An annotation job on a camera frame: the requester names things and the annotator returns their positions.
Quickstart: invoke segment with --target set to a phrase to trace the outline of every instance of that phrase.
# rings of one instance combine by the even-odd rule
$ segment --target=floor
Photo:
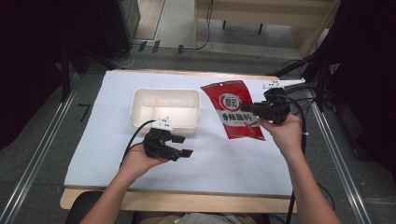
[[[140,1],[141,14],[151,15],[152,11],[161,12],[159,17],[149,16],[146,21],[142,16],[142,24],[136,32],[136,41],[160,41],[160,46],[177,49],[179,45],[184,48],[194,48],[193,14],[194,1],[165,0]],[[262,33],[259,34],[259,24],[227,21],[225,29],[223,21],[210,22],[210,39],[206,20],[198,20],[196,48],[205,45],[203,50],[211,52],[227,52],[247,55],[260,55],[275,58],[301,59],[299,50],[288,26],[264,24]]]

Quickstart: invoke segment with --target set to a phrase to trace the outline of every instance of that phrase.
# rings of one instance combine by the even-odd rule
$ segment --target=red snack bag
[[[241,104],[253,104],[241,80],[213,83],[201,87],[218,112],[229,139],[251,137],[265,140],[257,117],[240,111]]]

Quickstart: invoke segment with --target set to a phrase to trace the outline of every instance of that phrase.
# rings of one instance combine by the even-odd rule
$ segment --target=wrist
[[[283,157],[285,157],[287,163],[305,160],[303,151],[300,147],[296,147],[294,149],[288,150],[287,152],[284,152]]]
[[[138,176],[119,170],[119,172],[114,177],[114,181],[122,188],[129,188],[137,178]]]

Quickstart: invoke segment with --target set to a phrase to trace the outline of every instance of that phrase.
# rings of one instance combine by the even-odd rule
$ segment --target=forearm
[[[337,215],[318,188],[303,153],[298,152],[289,155],[286,160],[301,222],[340,223]]]
[[[106,188],[95,206],[80,223],[111,223],[114,224],[120,211],[123,198],[132,184],[120,176],[116,176]]]

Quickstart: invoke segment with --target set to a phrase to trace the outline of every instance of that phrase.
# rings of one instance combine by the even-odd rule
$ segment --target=aluminum rail
[[[75,74],[73,77],[75,83],[79,82],[78,74]],[[7,202],[6,208],[4,209],[2,215],[0,216],[0,223],[13,223],[15,217],[17,216],[21,205],[26,198],[27,193],[29,192],[30,187],[35,181],[35,177],[43,163],[44,159],[48,151],[50,150],[50,146],[52,141],[59,130],[59,127],[62,124],[62,121],[67,113],[67,110],[70,107],[70,104],[73,101],[75,96],[76,88],[71,90],[69,96],[61,103],[52,118],[49,127],[43,135],[38,147],[35,150],[35,154],[32,159],[30,159],[29,164],[27,165],[22,177],[16,184],[14,190],[11,193],[11,196]]]
[[[306,94],[310,98],[315,96],[315,93],[312,90],[307,90]],[[341,183],[344,186],[346,196],[349,199],[350,205],[352,206],[352,210],[355,213],[355,217],[358,220],[358,223],[372,223],[367,213],[361,194],[359,193],[358,188],[356,187],[355,182],[353,181],[353,178],[347,169],[347,164],[345,163],[343,156],[341,155],[340,149],[337,146],[337,143],[332,135],[332,131],[326,118],[324,117],[323,113],[319,111],[315,103],[313,103],[312,109],[314,111],[315,118],[317,119],[319,128],[326,141],[326,145],[332,156],[332,161],[334,163],[335,169],[340,176]]]

